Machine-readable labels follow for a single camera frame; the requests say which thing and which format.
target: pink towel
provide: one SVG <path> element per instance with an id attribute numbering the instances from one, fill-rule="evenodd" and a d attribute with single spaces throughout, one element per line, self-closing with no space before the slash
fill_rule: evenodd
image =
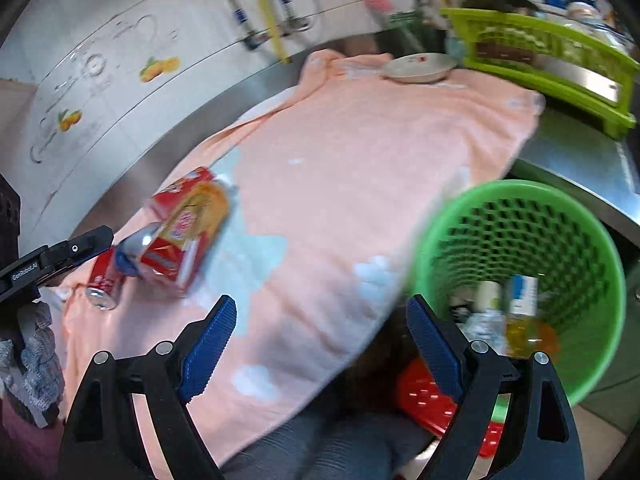
<path id="1" fill-rule="evenodd" d="M 466 187 L 502 177 L 541 111 L 540 96 L 454 70 L 435 85 L 380 77 L 390 57 L 312 54 L 273 112 L 197 146 L 166 184 L 211 166 L 239 203 L 184 300 L 129 280 L 120 306 L 84 298 L 91 263 L 67 277 L 67 400 L 95 352 L 147 352 L 201 319 L 221 294 L 238 326 L 204 394 L 189 405 L 219 463 L 302 409 L 388 315 L 428 219 Z M 141 209 L 116 240 L 156 218 Z M 159 479 L 170 478 L 136 399 Z"/>

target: white plate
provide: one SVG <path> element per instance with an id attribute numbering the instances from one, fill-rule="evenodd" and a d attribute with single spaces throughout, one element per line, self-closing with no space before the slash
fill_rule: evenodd
<path id="1" fill-rule="evenodd" d="M 427 52 L 389 61 L 382 67 L 382 75 L 401 83 L 432 83 L 444 79 L 455 66 L 451 56 Z"/>

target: blue gripper pad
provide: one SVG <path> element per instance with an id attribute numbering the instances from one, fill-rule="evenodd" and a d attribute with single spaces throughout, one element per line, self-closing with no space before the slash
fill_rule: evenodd
<path id="1" fill-rule="evenodd" d="M 182 362 L 178 395 L 185 403 L 204 392 L 235 327 L 236 302 L 227 297 Z"/>
<path id="2" fill-rule="evenodd" d="M 424 309 L 411 298 L 406 305 L 406 325 L 440 391 L 459 404 L 465 393 L 460 360 Z"/>

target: kitchen counter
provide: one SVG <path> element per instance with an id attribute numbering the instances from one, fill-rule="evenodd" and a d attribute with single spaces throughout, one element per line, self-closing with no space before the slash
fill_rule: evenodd
<path id="1" fill-rule="evenodd" d="M 385 33 L 353 36 L 318 46 L 354 56 L 387 50 Z M 75 234 L 107 224 L 119 229 L 153 194 L 169 172 L 199 142 L 231 124 L 264 99 L 297 84 L 308 56 L 275 64 L 223 92 L 168 131 L 98 201 Z M 559 102 L 548 102 L 540 126 L 511 170 L 511 176 L 551 184 L 572 195 L 604 224 L 640 248 L 638 174 L 628 147 L 604 136 L 590 119 Z"/>
<path id="2" fill-rule="evenodd" d="M 628 147 L 573 112 L 547 105 L 511 175 L 564 190 L 640 248 L 638 173 Z"/>

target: coca-cola can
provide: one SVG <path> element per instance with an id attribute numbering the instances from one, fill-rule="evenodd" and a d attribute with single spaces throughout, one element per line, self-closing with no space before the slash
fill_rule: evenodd
<path id="1" fill-rule="evenodd" d="M 124 275 L 115 263 L 115 248 L 111 246 L 94 263 L 85 294 L 89 303 L 100 310 L 113 310 L 120 302 Z"/>

